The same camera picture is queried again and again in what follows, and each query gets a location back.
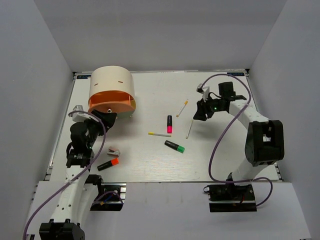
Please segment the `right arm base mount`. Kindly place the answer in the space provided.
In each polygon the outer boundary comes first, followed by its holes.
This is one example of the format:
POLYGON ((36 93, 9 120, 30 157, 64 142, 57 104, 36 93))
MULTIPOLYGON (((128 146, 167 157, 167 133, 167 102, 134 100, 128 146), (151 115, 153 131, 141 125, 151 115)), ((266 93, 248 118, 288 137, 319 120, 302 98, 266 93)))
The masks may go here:
POLYGON ((211 213, 256 212, 256 198, 251 184, 212 184, 203 188, 211 213))

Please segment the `orange highlighter black body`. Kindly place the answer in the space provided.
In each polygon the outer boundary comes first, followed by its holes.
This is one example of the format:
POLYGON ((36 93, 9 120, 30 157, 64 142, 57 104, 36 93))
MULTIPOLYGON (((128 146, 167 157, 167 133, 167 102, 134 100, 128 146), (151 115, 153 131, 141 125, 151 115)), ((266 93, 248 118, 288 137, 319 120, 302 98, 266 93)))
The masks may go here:
POLYGON ((109 160, 103 164, 100 164, 97 166, 97 170, 98 171, 102 171, 102 170, 105 170, 105 169, 108 169, 108 168, 111 168, 115 165, 119 164, 119 159, 118 158, 114 158, 112 160, 109 160))

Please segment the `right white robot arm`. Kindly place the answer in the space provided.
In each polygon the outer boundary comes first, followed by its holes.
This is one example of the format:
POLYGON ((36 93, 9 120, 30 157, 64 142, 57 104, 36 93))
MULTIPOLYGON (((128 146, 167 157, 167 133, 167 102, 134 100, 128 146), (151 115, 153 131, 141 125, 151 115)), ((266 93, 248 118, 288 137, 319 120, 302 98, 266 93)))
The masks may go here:
POLYGON ((270 120, 250 105, 250 100, 237 95, 232 82, 218 85, 218 98, 210 96, 210 88, 200 84, 197 92, 202 94, 196 103, 194 120, 206 121, 214 113, 227 112, 233 116, 232 122, 239 121, 247 130, 244 145, 245 158, 240 165, 229 174, 224 183, 226 195, 236 200, 244 193, 244 185, 248 184, 267 166, 284 158, 284 128, 280 120, 270 120))

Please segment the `pink highlighter black body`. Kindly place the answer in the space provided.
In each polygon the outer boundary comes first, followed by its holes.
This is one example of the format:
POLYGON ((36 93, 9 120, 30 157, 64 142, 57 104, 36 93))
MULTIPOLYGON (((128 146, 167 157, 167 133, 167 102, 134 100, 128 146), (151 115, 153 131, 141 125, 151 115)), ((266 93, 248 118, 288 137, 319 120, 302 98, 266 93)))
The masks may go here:
POLYGON ((166 131, 168 134, 171 134, 173 132, 173 118, 171 115, 167 116, 167 126, 166 131))

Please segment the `green highlighter black body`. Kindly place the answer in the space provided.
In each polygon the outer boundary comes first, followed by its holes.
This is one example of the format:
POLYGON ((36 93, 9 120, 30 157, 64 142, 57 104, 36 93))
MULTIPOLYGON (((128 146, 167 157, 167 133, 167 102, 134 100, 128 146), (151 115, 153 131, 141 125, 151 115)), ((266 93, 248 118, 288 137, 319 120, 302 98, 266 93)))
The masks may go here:
POLYGON ((173 149, 173 150, 175 150, 175 151, 177 151, 177 152, 179 152, 179 153, 184 153, 184 151, 185 151, 185 148, 183 147, 183 146, 181 146, 181 145, 178 145, 178 144, 176 144, 176 143, 174 143, 174 142, 171 142, 171 141, 169 141, 169 140, 166 140, 165 142, 164 142, 164 145, 165 146, 167 146, 167 147, 169 147, 169 148, 171 148, 171 149, 173 149))

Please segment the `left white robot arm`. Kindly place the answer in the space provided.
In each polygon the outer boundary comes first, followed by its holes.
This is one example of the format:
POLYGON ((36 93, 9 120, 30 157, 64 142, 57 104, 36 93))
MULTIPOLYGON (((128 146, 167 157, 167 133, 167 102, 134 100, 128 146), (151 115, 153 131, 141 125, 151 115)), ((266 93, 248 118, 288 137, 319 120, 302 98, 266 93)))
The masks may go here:
POLYGON ((48 222, 39 227, 42 240, 83 240, 82 221, 94 199, 105 196, 102 177, 91 174, 91 166, 99 156, 93 145, 97 138, 106 137, 117 114, 93 110, 91 113, 75 108, 71 113, 70 143, 66 149, 66 176, 63 187, 56 192, 58 204, 48 222))

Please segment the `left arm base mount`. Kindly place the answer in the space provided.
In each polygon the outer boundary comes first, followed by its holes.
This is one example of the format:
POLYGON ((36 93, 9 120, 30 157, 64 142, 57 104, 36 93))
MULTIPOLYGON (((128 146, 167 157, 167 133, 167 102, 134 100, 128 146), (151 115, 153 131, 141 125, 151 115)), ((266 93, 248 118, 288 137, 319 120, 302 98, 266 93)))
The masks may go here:
POLYGON ((126 183, 102 183, 90 211, 119 212, 126 198, 126 183))

